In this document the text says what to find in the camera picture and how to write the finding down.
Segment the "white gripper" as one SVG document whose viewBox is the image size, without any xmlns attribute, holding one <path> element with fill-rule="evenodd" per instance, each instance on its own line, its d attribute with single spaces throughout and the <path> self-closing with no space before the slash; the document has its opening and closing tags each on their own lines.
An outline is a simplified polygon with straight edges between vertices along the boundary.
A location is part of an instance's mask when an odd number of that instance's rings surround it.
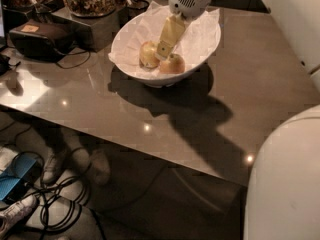
<svg viewBox="0 0 320 240">
<path fill-rule="evenodd" d="M 167 17 L 157 44 L 156 57 L 166 60 L 186 30 L 184 19 L 200 17 L 212 0 L 168 0 L 173 15 Z"/>
</svg>

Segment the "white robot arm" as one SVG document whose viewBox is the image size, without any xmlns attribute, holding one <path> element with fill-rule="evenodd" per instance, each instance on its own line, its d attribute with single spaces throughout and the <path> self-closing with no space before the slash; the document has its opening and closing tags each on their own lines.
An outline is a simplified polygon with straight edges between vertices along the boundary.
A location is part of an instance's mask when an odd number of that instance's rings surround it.
<svg viewBox="0 0 320 240">
<path fill-rule="evenodd" d="M 248 176 L 243 240 L 320 240 L 320 0 L 262 0 L 267 15 L 225 25 L 235 52 L 218 69 L 249 140 L 275 129 Z"/>
</svg>

